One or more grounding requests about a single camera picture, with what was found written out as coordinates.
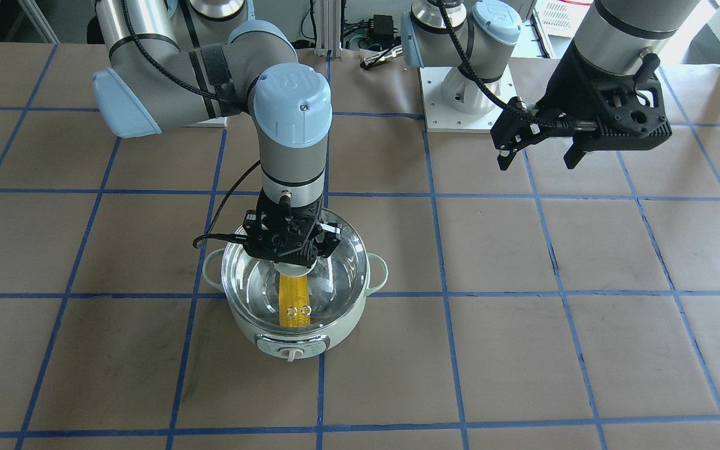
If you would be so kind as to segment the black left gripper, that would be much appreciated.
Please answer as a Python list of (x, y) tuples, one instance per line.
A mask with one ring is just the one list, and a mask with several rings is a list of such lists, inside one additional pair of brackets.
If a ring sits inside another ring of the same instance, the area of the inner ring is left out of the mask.
[(535, 105), (538, 119), (567, 126), (534, 130), (514, 112), (503, 111), (491, 129), (498, 167), (507, 171), (521, 149), (555, 137), (572, 138), (563, 156), (569, 170), (589, 152), (648, 151), (665, 143), (673, 131), (655, 74), (660, 62), (657, 54), (648, 53), (636, 74), (609, 74), (583, 59), (571, 44)]

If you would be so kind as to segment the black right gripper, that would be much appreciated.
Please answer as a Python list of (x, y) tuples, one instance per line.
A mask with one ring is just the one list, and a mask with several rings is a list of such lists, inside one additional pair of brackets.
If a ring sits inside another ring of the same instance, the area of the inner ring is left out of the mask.
[(274, 201), (261, 191), (242, 224), (249, 256), (275, 263), (315, 263), (331, 256), (342, 241), (343, 225), (323, 222), (322, 196), (303, 207), (293, 207), (291, 200), (283, 194)]

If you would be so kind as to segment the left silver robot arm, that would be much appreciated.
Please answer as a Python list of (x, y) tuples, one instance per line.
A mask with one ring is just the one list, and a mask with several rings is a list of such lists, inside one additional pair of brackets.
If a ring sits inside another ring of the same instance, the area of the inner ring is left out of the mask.
[(569, 170), (591, 152), (648, 151), (672, 134), (657, 77), (659, 53), (696, 8), (694, 1), (594, 1), (533, 105), (495, 93), (523, 21), (503, 1), (414, 1), (400, 20), (412, 68), (449, 68), (442, 96), (452, 108), (483, 115), (501, 170), (519, 151), (570, 138)]

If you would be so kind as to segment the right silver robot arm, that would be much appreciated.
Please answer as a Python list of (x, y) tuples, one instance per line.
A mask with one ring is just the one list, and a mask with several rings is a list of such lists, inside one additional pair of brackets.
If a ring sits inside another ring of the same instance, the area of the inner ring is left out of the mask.
[(92, 77), (98, 111), (123, 139), (248, 114), (262, 189), (243, 234), (211, 230), (254, 258), (311, 267), (330, 256), (340, 225), (322, 220), (333, 110), (326, 78), (298, 62), (249, 1), (94, 1), (111, 65)]

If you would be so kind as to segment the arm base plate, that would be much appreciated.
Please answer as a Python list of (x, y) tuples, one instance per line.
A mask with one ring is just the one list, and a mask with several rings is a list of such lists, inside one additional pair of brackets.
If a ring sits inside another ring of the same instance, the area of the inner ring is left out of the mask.
[(227, 128), (228, 118), (227, 117), (215, 117), (214, 119), (207, 119), (185, 125), (185, 128)]
[(502, 113), (457, 67), (418, 69), (428, 132), (488, 134)]

